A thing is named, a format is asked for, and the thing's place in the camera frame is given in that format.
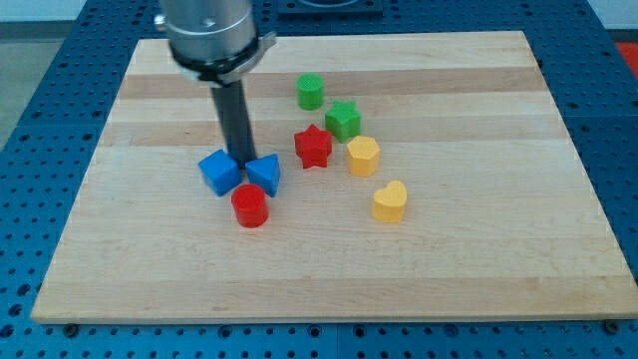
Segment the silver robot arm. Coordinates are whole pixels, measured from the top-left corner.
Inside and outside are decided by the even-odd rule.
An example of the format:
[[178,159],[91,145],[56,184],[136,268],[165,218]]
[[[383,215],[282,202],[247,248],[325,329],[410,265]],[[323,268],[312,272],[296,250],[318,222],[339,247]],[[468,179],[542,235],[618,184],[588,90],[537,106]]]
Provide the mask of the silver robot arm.
[[174,60],[194,80],[212,87],[240,81],[276,44],[259,35],[249,0],[159,0],[154,18]]

